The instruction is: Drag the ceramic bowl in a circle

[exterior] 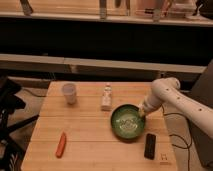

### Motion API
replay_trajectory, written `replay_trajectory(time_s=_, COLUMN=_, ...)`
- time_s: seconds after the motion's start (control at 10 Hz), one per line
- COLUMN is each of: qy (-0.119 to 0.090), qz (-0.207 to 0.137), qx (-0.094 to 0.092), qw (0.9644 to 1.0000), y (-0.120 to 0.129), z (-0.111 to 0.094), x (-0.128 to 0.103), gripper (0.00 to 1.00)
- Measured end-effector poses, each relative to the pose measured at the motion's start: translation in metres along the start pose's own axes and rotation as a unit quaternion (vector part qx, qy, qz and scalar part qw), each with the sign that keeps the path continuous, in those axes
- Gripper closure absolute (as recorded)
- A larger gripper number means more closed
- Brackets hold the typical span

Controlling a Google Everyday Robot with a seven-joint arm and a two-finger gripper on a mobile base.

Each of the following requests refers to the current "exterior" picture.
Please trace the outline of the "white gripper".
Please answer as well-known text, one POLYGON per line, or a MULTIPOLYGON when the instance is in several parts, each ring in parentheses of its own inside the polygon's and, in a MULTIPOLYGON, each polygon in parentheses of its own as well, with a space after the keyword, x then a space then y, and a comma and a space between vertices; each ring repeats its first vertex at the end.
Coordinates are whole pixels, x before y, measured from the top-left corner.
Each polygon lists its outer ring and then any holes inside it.
POLYGON ((162 105, 162 100, 153 94, 147 95, 139 104, 139 114, 141 117, 158 110, 162 105))

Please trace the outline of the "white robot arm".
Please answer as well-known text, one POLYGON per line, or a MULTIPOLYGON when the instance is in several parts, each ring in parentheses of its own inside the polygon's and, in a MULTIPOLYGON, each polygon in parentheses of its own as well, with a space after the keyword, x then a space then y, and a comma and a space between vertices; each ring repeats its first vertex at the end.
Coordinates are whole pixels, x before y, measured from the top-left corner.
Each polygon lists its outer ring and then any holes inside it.
POLYGON ((179 91, 180 82, 177 78, 156 79, 151 83, 150 88, 150 93, 139 105, 141 116, 149 115, 167 102, 213 139, 213 109, 182 94, 179 91))

